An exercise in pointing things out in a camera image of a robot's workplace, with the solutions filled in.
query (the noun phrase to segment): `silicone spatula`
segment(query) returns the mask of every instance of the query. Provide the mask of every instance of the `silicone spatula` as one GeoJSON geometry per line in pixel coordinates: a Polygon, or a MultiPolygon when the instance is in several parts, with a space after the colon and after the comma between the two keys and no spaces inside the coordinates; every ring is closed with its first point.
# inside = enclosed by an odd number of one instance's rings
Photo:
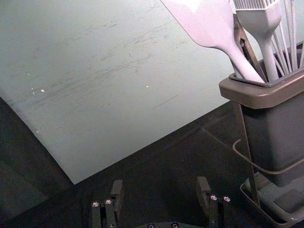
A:
{"type": "Polygon", "coordinates": [[[228,0],[161,1],[194,42],[225,52],[245,79],[264,82],[235,43],[228,0]]]}

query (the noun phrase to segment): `brush handle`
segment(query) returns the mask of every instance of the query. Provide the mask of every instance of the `brush handle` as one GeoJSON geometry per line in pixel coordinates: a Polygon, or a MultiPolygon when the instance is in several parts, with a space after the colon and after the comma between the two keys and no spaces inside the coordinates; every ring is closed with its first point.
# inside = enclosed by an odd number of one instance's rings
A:
{"type": "Polygon", "coordinates": [[[261,48],[269,82],[277,80],[279,75],[276,69],[275,57],[271,49],[271,38],[261,41],[258,40],[257,42],[261,48]]]}
{"type": "Polygon", "coordinates": [[[231,42],[225,49],[222,49],[230,58],[231,62],[237,67],[243,78],[264,83],[262,78],[254,70],[251,64],[247,61],[243,53],[238,49],[235,42],[231,42]]]}

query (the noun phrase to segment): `scratch marks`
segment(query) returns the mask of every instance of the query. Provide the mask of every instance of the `scratch marks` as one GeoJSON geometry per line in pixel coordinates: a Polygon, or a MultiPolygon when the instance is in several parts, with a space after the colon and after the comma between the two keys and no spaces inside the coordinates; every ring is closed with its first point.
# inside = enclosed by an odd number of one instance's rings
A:
{"type": "Polygon", "coordinates": [[[175,98],[178,97],[178,96],[179,96],[179,94],[176,95],[176,96],[174,96],[174,97],[171,97],[170,99],[168,99],[168,100],[166,100],[166,101],[164,101],[164,102],[162,102],[162,103],[160,103],[159,105],[153,107],[152,109],[155,109],[155,108],[157,108],[157,107],[159,107],[159,106],[161,106],[161,105],[163,105],[163,104],[165,104],[165,103],[167,103],[167,102],[169,102],[169,101],[175,99],[175,98]]]}

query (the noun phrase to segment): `dark table surface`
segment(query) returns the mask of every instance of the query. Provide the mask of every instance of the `dark table surface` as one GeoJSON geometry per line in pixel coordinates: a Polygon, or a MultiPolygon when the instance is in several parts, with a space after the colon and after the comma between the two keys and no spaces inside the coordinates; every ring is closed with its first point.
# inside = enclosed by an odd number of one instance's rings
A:
{"type": "Polygon", "coordinates": [[[196,177],[204,176],[214,194],[231,198],[227,227],[269,227],[239,190],[247,178],[245,162],[231,149],[239,138],[228,102],[3,226],[89,227],[92,201],[107,198],[113,181],[122,179],[124,202],[118,227],[166,221],[206,227],[208,219],[195,192],[196,177]]]}

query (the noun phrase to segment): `gray utensil holder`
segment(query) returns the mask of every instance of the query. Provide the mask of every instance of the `gray utensil holder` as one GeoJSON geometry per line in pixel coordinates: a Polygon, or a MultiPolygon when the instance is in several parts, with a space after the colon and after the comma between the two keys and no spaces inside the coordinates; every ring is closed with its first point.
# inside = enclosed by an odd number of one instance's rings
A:
{"type": "MultiPolygon", "coordinates": [[[[304,69],[272,83],[235,78],[219,84],[221,95],[241,104],[252,160],[279,171],[304,158],[304,69]]],[[[304,164],[282,174],[264,174],[282,187],[304,175],[304,164]]]]}

